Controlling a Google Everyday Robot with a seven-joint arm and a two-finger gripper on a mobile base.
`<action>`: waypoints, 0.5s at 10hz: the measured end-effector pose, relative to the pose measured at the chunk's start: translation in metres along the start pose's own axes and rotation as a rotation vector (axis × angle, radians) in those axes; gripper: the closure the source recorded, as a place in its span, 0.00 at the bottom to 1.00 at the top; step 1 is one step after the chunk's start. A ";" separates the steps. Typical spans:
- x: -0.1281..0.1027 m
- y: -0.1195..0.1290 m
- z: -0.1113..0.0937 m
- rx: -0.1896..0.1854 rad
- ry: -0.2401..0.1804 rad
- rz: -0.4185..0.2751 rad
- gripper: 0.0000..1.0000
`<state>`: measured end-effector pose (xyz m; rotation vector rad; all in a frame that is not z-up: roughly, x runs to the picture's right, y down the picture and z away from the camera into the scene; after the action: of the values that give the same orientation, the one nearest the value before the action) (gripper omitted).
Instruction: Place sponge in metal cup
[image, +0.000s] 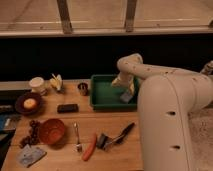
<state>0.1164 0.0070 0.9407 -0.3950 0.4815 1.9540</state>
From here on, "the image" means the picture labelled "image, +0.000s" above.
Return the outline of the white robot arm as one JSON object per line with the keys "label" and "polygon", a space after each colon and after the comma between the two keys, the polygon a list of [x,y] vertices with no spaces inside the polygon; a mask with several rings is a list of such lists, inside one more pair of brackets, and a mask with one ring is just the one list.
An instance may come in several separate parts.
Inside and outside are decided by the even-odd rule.
{"label": "white robot arm", "polygon": [[144,171],[197,171],[188,114],[213,102],[213,78],[181,68],[148,65],[140,54],[117,61],[114,86],[133,87],[137,99]]}

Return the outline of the yellow-white gripper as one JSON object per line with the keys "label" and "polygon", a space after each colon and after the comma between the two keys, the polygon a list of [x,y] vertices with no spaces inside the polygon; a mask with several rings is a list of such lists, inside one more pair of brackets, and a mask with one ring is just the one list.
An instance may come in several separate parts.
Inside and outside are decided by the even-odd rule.
{"label": "yellow-white gripper", "polygon": [[130,94],[135,92],[134,77],[124,76],[119,74],[111,83],[113,87],[123,87],[129,91]]}

